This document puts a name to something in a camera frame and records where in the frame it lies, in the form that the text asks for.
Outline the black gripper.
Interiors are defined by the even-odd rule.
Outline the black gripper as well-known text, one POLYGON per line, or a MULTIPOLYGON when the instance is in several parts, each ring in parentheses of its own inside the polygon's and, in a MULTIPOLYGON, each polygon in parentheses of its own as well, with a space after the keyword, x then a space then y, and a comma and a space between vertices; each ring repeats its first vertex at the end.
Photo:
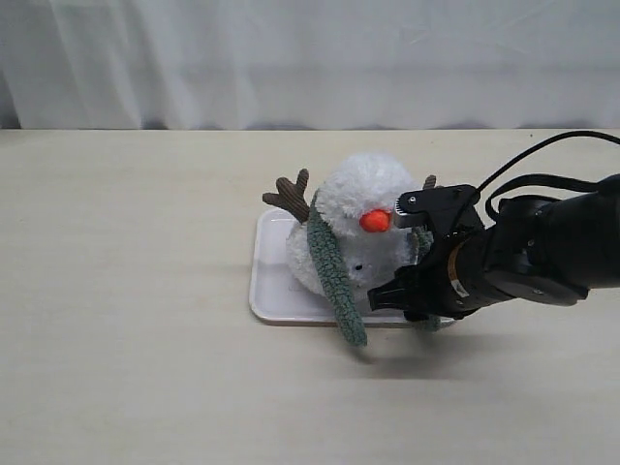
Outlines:
POLYGON ((390 281, 369 290, 370 309, 402 311, 406 321, 417 323, 462 320, 514 299, 571 306, 588 296, 585 286, 538 263, 529 246, 509 239, 492 228, 451 240, 438 254, 398 268, 390 281))

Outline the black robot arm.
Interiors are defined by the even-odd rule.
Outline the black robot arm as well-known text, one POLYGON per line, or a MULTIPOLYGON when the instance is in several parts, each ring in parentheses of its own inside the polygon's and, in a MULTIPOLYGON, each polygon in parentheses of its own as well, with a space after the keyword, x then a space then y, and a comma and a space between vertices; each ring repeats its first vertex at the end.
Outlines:
POLYGON ((619 177, 598 182, 549 174, 515 178, 496 193, 542 186, 573 191, 564 200, 541 195, 486 205, 483 225, 468 184, 402 194, 399 229, 426 228, 428 252, 398 268, 391 281, 368 292, 372 310, 403 312, 410 322, 433 316, 462 320, 483 307, 513 299, 572 306, 592 290, 619 285, 619 177))

